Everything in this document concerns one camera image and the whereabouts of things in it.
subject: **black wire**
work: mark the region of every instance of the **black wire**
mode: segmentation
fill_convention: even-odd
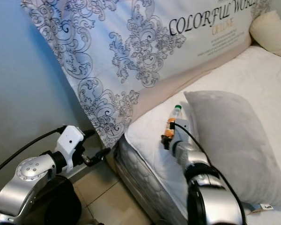
[[[221,171],[219,171],[215,166],[212,165],[212,163],[211,163],[211,161],[210,161],[208,155],[206,154],[205,150],[204,150],[203,147],[200,145],[200,143],[192,136],[191,133],[189,133],[183,126],[181,126],[181,125],[179,125],[179,124],[177,124],[177,123],[172,122],[172,124],[174,124],[175,126],[181,128],[184,132],[186,132],[186,133],[192,138],[192,140],[196,143],[196,145],[198,146],[198,148],[206,155],[207,161],[208,161],[208,163],[210,164],[210,166],[211,166],[214,170],[216,170],[216,171],[219,173],[219,175],[222,177],[222,179],[224,180],[224,182],[225,182],[226,185],[228,186],[229,190],[231,191],[231,193],[232,193],[233,196],[235,197],[235,199],[236,199],[236,201],[237,201],[237,203],[238,203],[238,205],[239,205],[240,212],[241,212],[241,214],[242,214],[243,224],[246,225],[247,223],[246,223],[246,219],[245,219],[245,214],[244,214],[243,205],[241,204],[241,202],[240,202],[240,200],[239,200],[237,194],[235,193],[235,191],[233,190],[232,186],[229,184],[229,182],[227,181],[227,179],[225,178],[225,176],[222,174]]]
[[[0,170],[5,167],[11,160],[13,160],[17,155],[19,155],[20,153],[22,153],[25,149],[27,149],[28,147],[30,147],[31,145],[33,145],[34,143],[40,141],[41,139],[51,135],[51,134],[54,134],[54,133],[62,133],[64,130],[65,130],[66,126],[63,126],[63,127],[60,127],[60,128],[57,128],[53,131],[50,131],[36,139],[34,139],[33,141],[31,141],[30,143],[26,144],[24,147],[20,148],[16,153],[14,153],[11,157],[9,157],[7,160],[5,160],[1,165],[0,165]]]

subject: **silver robotic arm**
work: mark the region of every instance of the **silver robotic arm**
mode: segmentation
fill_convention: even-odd
[[[57,140],[54,152],[48,151],[39,157],[28,158],[18,165],[14,177],[0,191],[1,224],[22,224],[37,193],[54,179],[57,173],[68,173],[82,162],[91,166],[101,161],[109,152],[104,150],[94,158],[88,158],[83,154],[82,143],[85,137],[79,128],[67,126]]]
[[[189,130],[186,120],[176,124]],[[194,225],[243,225],[239,203],[220,179],[219,173],[209,164],[208,158],[188,134],[175,127],[170,151],[181,165],[188,183],[188,223]]]

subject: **tiled floor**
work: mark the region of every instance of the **tiled floor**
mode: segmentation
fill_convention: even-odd
[[[82,204],[79,225],[92,217],[105,225],[151,224],[148,216],[105,162],[99,163],[76,181],[74,189]]]

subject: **white bedsheet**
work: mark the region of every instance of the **white bedsheet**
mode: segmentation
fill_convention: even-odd
[[[165,123],[176,104],[187,119],[184,91],[224,90],[246,98],[261,120],[281,168],[281,57],[250,46],[235,59],[144,114],[125,132],[128,143],[143,157],[181,213],[187,218],[187,186],[179,165],[160,143]],[[281,225],[281,208],[247,217],[249,225]]]

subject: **white pillow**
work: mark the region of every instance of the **white pillow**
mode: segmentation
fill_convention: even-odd
[[[262,47],[281,56],[281,19],[276,11],[257,17],[250,27],[250,33]]]

